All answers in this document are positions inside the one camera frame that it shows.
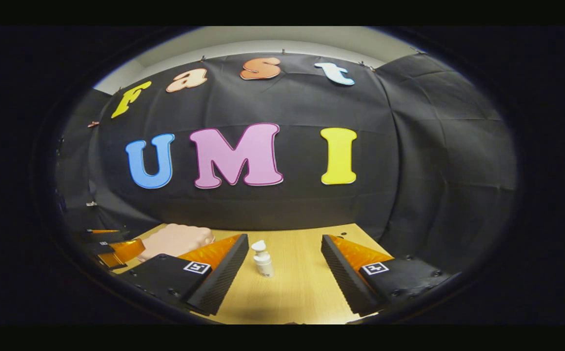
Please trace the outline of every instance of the letter m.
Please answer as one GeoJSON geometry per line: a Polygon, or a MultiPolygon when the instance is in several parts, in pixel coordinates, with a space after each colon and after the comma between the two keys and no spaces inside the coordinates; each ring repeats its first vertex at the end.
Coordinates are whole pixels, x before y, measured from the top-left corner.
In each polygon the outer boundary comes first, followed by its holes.
{"type": "Polygon", "coordinates": [[[276,170],[274,155],[274,136],[278,131],[280,127],[276,124],[253,124],[245,129],[235,149],[228,144],[218,129],[202,129],[192,133],[189,139],[196,143],[200,174],[195,182],[196,187],[212,189],[222,184],[222,180],[215,176],[214,166],[217,166],[226,181],[234,186],[246,162],[246,184],[273,186],[282,182],[283,176],[276,170]]]}

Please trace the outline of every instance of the white pump bottle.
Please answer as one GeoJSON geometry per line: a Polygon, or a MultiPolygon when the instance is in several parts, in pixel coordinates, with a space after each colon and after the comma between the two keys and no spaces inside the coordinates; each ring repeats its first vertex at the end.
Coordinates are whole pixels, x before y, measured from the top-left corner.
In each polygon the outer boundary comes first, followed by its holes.
{"type": "Polygon", "coordinates": [[[267,249],[265,242],[263,240],[255,242],[252,244],[252,249],[256,251],[256,255],[254,255],[254,262],[256,262],[256,267],[259,269],[259,273],[268,278],[274,277],[272,258],[269,256],[269,253],[265,251],[265,249],[267,249]]]}

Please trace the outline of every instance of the table surface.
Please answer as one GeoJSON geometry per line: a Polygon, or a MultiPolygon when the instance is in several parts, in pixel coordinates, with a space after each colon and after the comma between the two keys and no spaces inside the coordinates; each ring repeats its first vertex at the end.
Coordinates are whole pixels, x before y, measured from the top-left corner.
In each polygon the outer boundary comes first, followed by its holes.
{"type": "MultiPolygon", "coordinates": [[[[165,226],[159,225],[139,238],[146,238],[165,226]]],[[[249,249],[218,314],[204,316],[193,312],[223,324],[345,324],[359,320],[323,258],[322,235],[338,235],[389,254],[356,224],[296,231],[212,232],[216,241],[242,233],[247,233],[249,245],[265,240],[274,266],[274,277],[260,275],[253,260],[255,252],[249,249]]],[[[140,262],[133,258],[126,264],[128,267],[113,272],[122,273],[140,262]]]]}

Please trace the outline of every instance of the letter u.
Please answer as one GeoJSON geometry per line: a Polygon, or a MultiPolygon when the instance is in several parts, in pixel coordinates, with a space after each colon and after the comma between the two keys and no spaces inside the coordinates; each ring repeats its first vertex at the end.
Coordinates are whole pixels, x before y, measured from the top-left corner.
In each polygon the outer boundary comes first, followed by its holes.
{"type": "Polygon", "coordinates": [[[165,186],[172,178],[172,159],[170,157],[169,145],[174,140],[174,134],[161,134],[151,140],[157,148],[157,160],[159,172],[149,175],[144,168],[144,156],[142,151],[146,147],[144,140],[136,140],[126,146],[128,164],[131,169],[131,177],[135,184],[145,189],[157,189],[165,186]]]}

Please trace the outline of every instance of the skin-colored hand model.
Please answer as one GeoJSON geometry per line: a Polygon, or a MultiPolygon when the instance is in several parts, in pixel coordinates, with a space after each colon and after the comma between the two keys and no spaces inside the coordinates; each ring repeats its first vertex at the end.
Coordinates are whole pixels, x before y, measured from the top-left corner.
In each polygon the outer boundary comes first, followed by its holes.
{"type": "Polygon", "coordinates": [[[168,224],[157,233],[142,240],[146,250],[137,258],[141,262],[158,254],[178,257],[189,251],[211,244],[215,238],[209,228],[168,224]]]}

